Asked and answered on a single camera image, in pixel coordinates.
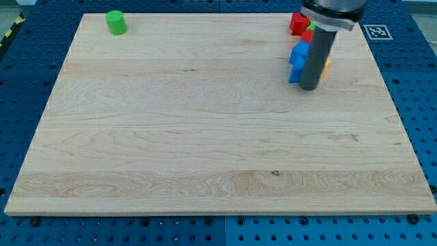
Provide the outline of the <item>robot arm flange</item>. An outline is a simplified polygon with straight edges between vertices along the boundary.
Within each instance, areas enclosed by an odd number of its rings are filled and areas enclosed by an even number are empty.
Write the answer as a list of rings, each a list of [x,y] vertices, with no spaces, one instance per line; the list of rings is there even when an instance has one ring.
[[[302,0],[300,13],[324,31],[352,31],[362,19],[368,0]]]

